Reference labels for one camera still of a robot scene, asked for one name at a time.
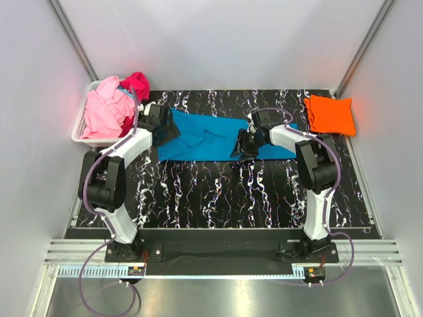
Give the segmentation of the blue t shirt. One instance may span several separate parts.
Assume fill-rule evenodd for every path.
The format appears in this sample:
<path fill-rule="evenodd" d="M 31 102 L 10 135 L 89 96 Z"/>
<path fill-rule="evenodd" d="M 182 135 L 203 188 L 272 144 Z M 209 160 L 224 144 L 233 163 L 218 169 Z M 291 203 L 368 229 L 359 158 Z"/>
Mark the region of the blue t shirt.
<path fill-rule="evenodd" d="M 270 130 L 270 144 L 259 148 L 257 158 L 231 158 L 230 154 L 235 146 L 237 134 L 240 129 L 246 129 L 248 119 L 222 118 L 199 114 L 186 114 L 173 110 L 173 120 L 181 135 L 158 148 L 160 161 L 186 161 L 186 162 L 219 162 L 230 160 L 284 160 L 296 159 L 296 141 L 288 138 L 273 142 L 271 133 L 276 128 L 296 128 L 290 121 L 273 127 Z"/>

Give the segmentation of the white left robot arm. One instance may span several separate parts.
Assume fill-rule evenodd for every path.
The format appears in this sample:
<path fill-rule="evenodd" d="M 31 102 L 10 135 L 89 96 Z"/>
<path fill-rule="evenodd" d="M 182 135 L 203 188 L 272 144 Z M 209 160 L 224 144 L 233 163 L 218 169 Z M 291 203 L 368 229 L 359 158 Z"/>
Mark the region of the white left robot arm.
<path fill-rule="evenodd" d="M 83 157 L 78 196 L 86 210 L 99 216 L 110 231 L 110 249 L 130 262 L 141 257 L 143 246 L 125 207 L 126 168 L 142 152 L 179 136 L 171 108 L 151 102 L 135 108 L 134 126 L 126 136 Z"/>

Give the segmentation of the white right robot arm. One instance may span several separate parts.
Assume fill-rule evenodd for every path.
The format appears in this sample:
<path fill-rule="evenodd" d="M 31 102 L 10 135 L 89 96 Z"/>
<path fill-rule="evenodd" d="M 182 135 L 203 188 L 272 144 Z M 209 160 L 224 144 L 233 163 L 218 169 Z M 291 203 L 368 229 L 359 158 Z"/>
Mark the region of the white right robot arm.
<path fill-rule="evenodd" d="M 278 120 L 272 108 L 257 109 L 247 116 L 248 127 L 240 129 L 232 157 L 256 159 L 259 148 L 272 145 L 296 154 L 299 179 L 307 192 L 307 212 L 300 242 L 293 247 L 293 258 L 302 256 L 308 262 L 320 258 L 331 243 L 330 207 L 341 171 L 330 136 L 300 131 L 290 123 L 293 116 L 282 109 L 288 120 Z"/>

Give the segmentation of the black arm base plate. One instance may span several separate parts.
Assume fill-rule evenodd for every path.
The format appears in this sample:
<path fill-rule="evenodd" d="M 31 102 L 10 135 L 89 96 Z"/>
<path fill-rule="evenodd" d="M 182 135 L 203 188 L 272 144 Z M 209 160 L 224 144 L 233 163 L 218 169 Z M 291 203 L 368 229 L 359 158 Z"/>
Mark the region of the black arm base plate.
<path fill-rule="evenodd" d="M 300 229 L 143 229 L 124 246 L 113 242 L 106 262 L 146 263 L 149 276 L 266 277 L 291 265 L 337 264 L 330 239 L 312 250 Z"/>

